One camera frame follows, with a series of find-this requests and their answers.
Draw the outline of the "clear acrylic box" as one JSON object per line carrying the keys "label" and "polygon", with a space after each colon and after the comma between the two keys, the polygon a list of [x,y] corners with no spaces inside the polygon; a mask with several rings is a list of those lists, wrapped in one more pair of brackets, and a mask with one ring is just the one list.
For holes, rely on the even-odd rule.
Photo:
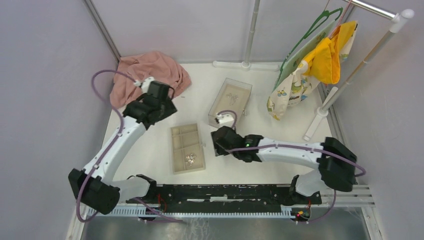
{"label": "clear acrylic box", "polygon": [[245,113],[251,92],[251,84],[227,77],[208,113],[208,124],[215,128],[236,127]]}

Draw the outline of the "beige compartment tray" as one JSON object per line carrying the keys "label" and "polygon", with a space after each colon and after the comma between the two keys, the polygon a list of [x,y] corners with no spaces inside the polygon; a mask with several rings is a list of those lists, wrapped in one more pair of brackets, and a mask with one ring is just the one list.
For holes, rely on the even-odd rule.
{"label": "beige compartment tray", "polygon": [[174,126],[172,140],[172,170],[175,175],[202,171],[206,168],[204,147],[196,123]]}

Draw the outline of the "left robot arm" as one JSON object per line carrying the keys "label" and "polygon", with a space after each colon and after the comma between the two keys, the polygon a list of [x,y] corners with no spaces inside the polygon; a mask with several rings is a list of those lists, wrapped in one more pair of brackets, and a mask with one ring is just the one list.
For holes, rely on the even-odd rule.
{"label": "left robot arm", "polygon": [[102,215],[110,214],[122,202],[139,197],[145,204],[157,198],[156,181],[137,175],[115,181],[114,176],[136,141],[157,122],[177,112],[169,92],[169,85],[148,78],[142,84],[145,91],[128,103],[114,135],[82,170],[73,169],[68,175],[78,204],[84,204]]}

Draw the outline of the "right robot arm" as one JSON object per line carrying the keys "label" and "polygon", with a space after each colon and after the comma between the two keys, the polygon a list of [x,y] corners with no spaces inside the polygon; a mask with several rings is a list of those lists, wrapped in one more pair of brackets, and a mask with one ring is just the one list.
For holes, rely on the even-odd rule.
{"label": "right robot arm", "polygon": [[211,132],[211,139],[216,156],[232,155],[245,163],[281,162],[310,168],[310,172],[293,178],[288,196],[295,204],[302,204],[326,188],[349,193],[356,182],[356,170],[363,170],[357,156],[334,137],[316,143],[284,142],[257,134],[241,136],[223,126]]}

